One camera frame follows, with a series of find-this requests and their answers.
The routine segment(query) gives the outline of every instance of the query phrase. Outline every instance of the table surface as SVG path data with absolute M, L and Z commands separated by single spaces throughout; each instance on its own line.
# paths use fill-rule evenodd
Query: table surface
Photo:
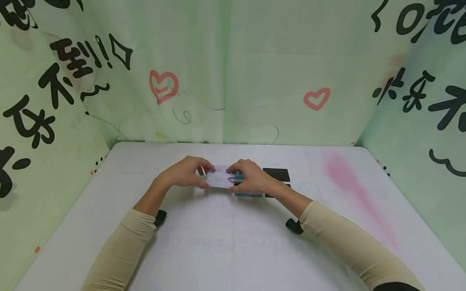
M 100 248 L 152 179 L 184 156 L 213 164 L 252 159 L 288 169 L 291 186 L 372 234 L 427 290 L 461 290 L 466 274 L 363 148 L 117 144 L 33 262 L 17 291 L 80 290 Z M 129 290 L 366 290 L 325 247 L 290 232 L 273 198 L 173 187 L 165 224 Z

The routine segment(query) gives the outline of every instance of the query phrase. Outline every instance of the person's left hand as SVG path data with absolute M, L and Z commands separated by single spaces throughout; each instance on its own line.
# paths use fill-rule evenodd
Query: person's left hand
M 201 176 L 204 173 L 207 174 L 208 171 L 215 172 L 214 166 L 208 160 L 195 156 L 186 156 L 183 160 L 163 171 L 158 178 L 170 186 L 196 186 L 201 189 L 208 189 L 209 184 L 196 176 L 196 170 Z

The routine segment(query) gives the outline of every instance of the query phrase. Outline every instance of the red heart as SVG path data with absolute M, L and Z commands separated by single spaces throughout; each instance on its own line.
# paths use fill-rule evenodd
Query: red heart
M 162 84 L 162 82 L 166 78 L 171 78 L 173 80 L 173 89 L 171 90 L 171 92 L 163 96 L 162 98 L 159 98 L 158 93 L 163 93 L 166 90 L 168 90 L 168 86 L 165 86 L 161 89 L 154 88 L 154 84 L 152 83 L 153 77 L 155 78 L 157 84 Z M 161 75 L 159 75 L 157 71 L 152 70 L 149 75 L 149 86 L 151 87 L 152 93 L 154 94 L 155 98 L 157 98 L 157 104 L 160 105 L 176 95 L 176 93 L 178 92 L 178 78 L 175 76 L 174 73 L 171 72 L 164 72 Z
M 307 107 L 311 108 L 312 110 L 319 111 L 320 109 L 322 109 L 325 103 L 327 103 L 327 101 L 329 100 L 330 93 L 331 93 L 330 88 L 322 88 L 317 92 L 312 92 L 312 91 L 307 92 L 306 95 L 304 95 L 304 99 L 303 99 L 304 104 Z M 314 103 L 309 101 L 309 97 L 319 98 L 320 95 L 322 94 L 325 94 L 325 96 L 322 98 L 319 104 L 315 105 Z

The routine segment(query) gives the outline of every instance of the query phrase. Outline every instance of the person's right hand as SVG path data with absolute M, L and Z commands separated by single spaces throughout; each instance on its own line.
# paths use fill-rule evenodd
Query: person's right hand
M 240 159 L 226 169 L 226 172 L 229 174 L 236 174 L 238 171 L 244 175 L 244 181 L 238 186 L 231 187 L 230 192 L 232 193 L 268 193 L 270 189 L 281 184 L 281 182 L 272 178 L 251 160 Z

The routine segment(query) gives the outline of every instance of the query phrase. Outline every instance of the green curtain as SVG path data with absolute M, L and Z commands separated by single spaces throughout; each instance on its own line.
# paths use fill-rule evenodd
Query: green curtain
M 18 0 L 0 14 L 1 290 L 120 141 L 359 139 L 466 267 L 465 178 L 439 162 L 466 171 L 466 117 L 439 130 L 448 110 L 429 110 L 464 86 L 464 5 Z M 422 109 L 404 113 L 423 71 Z

